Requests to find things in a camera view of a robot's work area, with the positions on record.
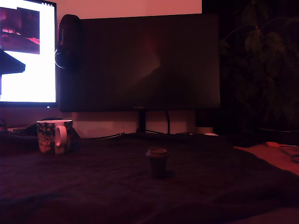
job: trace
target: patterned mug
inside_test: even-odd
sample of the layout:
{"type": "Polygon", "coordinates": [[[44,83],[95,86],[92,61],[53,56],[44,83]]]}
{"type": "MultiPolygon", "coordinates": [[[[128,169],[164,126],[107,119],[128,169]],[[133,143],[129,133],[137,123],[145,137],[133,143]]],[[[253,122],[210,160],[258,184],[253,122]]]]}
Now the patterned mug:
{"type": "Polygon", "coordinates": [[[36,124],[42,153],[63,154],[70,150],[72,120],[41,120],[36,124]]]}

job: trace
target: black cloth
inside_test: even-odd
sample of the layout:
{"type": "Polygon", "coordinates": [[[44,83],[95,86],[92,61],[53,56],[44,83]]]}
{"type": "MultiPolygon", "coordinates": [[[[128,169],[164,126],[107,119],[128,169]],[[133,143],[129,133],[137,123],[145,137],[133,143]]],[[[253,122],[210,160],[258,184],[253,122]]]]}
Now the black cloth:
{"type": "Polygon", "coordinates": [[[1,224],[211,224],[299,207],[298,176],[223,137],[125,134],[65,155],[2,142],[1,224]],[[170,153],[165,179],[150,178],[149,147],[170,153]]]}

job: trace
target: monitor screen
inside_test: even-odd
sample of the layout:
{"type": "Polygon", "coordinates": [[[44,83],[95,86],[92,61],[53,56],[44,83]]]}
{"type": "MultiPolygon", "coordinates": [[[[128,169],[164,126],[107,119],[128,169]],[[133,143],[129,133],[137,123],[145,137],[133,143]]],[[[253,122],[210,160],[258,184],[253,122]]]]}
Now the monitor screen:
{"type": "Polygon", "coordinates": [[[4,52],[26,65],[1,76],[0,102],[55,103],[56,4],[0,0],[0,27],[4,52]]]}
{"type": "Polygon", "coordinates": [[[81,22],[82,64],[76,72],[61,75],[61,111],[220,105],[217,15],[81,22]]]}

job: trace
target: small object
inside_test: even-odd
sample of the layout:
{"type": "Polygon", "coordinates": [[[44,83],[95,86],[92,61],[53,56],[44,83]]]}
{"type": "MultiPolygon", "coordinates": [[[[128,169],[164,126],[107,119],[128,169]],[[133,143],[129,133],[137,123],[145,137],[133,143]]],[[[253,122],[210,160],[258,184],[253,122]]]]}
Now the small object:
{"type": "Polygon", "coordinates": [[[266,145],[268,147],[271,147],[271,148],[280,148],[280,147],[297,147],[297,146],[289,146],[289,145],[283,145],[283,144],[279,144],[277,142],[266,142],[266,145]]]}
{"type": "Polygon", "coordinates": [[[214,133],[205,133],[204,135],[210,135],[210,136],[219,136],[217,134],[214,134],[214,133]]]}
{"type": "Polygon", "coordinates": [[[163,148],[150,148],[146,154],[149,158],[151,177],[161,179],[165,177],[166,162],[169,153],[163,148]]]}

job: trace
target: small cup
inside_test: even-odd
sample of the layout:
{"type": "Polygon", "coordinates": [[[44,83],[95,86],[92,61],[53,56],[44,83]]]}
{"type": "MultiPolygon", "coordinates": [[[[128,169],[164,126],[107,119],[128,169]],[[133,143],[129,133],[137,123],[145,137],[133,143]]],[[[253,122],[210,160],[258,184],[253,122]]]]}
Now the small cup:
{"type": "Polygon", "coordinates": [[[70,150],[72,120],[41,120],[36,124],[42,153],[63,154],[70,150]]]}
{"type": "Polygon", "coordinates": [[[166,162],[169,156],[167,150],[163,148],[150,148],[145,155],[149,158],[152,178],[164,178],[166,162]]]}

